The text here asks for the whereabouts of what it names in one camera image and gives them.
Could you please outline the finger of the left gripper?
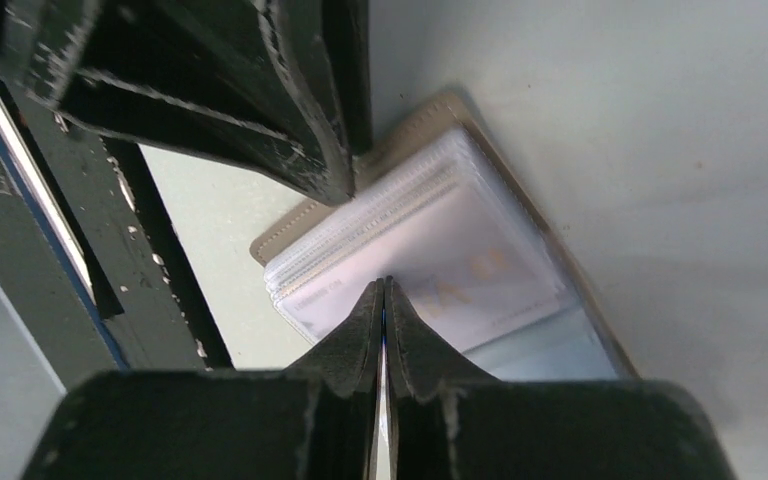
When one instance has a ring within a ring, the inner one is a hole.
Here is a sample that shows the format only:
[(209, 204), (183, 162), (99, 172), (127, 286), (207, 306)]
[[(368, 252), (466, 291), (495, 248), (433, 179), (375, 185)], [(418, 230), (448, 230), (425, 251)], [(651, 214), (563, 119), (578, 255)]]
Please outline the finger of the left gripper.
[(365, 1), (0, 1), (0, 74), (99, 135), (325, 205), (372, 145)]

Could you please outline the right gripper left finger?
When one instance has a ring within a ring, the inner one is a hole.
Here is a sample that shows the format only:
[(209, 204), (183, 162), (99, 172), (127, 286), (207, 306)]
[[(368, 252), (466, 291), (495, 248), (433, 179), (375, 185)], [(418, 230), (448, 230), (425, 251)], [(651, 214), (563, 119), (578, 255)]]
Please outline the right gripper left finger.
[(384, 283), (281, 370), (108, 371), (54, 411), (26, 479), (370, 479)]

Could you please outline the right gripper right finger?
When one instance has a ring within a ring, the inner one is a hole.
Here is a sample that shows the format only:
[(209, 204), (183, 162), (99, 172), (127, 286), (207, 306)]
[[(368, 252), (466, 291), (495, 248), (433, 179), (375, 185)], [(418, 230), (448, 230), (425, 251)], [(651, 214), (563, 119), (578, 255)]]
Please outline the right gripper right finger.
[(500, 380), (383, 283), (398, 479), (731, 479), (701, 405), (653, 380)]

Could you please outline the white credit card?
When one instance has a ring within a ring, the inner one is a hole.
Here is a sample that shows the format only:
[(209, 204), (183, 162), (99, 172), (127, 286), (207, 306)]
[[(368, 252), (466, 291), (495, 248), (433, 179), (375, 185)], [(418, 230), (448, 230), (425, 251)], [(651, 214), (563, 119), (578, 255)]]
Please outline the white credit card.
[(417, 189), (350, 222), (351, 207), (269, 261), (275, 308), (314, 340), (367, 284), (392, 277), (420, 317), (468, 350), (558, 313), (574, 295), (521, 214), (466, 184)]

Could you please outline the grey card holder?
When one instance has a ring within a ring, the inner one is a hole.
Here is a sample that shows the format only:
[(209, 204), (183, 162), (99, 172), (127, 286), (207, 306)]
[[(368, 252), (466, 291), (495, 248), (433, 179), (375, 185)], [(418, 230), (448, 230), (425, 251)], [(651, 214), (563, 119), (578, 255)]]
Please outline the grey card holder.
[(353, 200), (306, 200), (250, 247), (275, 309), (307, 340), (389, 276), (427, 325), (498, 378), (636, 375), (574, 257), (462, 94), (426, 101), (358, 167)]

